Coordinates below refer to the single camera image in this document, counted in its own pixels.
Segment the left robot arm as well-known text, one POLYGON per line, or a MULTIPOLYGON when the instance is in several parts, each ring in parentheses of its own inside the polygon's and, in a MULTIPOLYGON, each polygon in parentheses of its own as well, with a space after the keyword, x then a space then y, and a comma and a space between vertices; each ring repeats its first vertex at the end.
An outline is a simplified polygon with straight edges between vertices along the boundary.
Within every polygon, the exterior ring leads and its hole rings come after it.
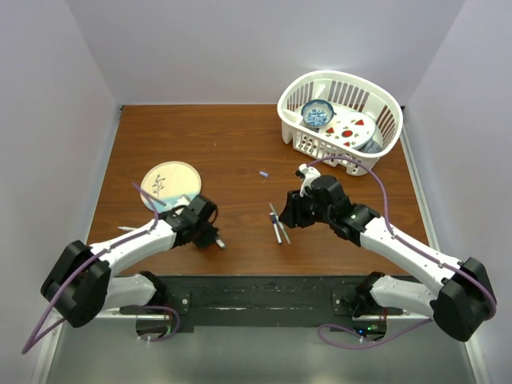
POLYGON ((164 251, 193 243, 205 249, 216 242, 218 206, 198 195, 182 197, 171 209, 129 233, 109 241, 68 244, 42 284, 42 296, 73 328, 103 310, 140 306, 148 314, 168 303, 167 288, 151 272, 123 277, 132 265, 164 251))

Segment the blue white marker pen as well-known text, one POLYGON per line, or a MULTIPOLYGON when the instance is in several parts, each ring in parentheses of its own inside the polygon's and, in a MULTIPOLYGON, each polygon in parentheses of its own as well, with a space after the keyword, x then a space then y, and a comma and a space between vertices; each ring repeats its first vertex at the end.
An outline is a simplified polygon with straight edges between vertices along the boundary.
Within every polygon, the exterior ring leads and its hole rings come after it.
POLYGON ((282 238, 281 238, 281 235, 279 233, 278 225, 277 224, 273 224, 273 228, 274 228, 274 232, 275 232, 275 235, 276 235, 277 242, 278 242, 279 245, 281 245, 282 244, 282 238))

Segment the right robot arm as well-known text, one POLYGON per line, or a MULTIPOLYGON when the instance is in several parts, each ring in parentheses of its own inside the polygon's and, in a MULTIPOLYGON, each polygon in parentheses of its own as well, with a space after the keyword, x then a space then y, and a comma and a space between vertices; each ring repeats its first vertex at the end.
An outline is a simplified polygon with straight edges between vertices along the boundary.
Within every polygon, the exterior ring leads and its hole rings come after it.
POLYGON ((384 308, 405 310, 433 320, 461 342, 495 316, 497 300, 479 260, 459 260, 403 233, 376 210, 352 203, 332 175, 310 166, 296 175, 301 186, 288 192, 280 222, 291 229, 326 224, 339 238, 380 254, 414 277, 406 281, 382 272, 369 274, 355 290, 355 316, 384 308))

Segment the teal white marker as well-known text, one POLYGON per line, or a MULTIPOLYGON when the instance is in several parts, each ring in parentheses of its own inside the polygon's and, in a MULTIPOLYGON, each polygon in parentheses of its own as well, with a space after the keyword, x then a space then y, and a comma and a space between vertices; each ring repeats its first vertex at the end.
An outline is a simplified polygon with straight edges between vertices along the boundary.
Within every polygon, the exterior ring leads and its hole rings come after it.
POLYGON ((224 249, 226 248, 225 243, 224 243, 224 242, 223 242, 223 240, 221 240, 220 238, 217 238, 217 239, 215 240, 215 242, 217 243, 217 245, 218 245, 221 249, 223 249, 223 250, 224 250, 224 249))

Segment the green pen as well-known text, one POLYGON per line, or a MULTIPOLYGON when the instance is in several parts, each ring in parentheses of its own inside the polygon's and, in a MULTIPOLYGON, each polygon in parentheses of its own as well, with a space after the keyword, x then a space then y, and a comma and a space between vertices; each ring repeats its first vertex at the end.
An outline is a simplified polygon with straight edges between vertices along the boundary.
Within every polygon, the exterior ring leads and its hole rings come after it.
POLYGON ((286 242, 288 244, 291 244, 290 237, 289 237, 288 233, 286 232, 286 229, 285 229, 284 225, 279 221, 278 213, 277 213, 276 209, 274 208, 274 205, 272 203, 269 203, 269 207, 270 207, 271 213, 273 213, 275 215, 275 217, 276 217, 276 219, 278 221, 278 228, 282 232, 282 235, 284 236, 284 239, 286 240, 286 242))

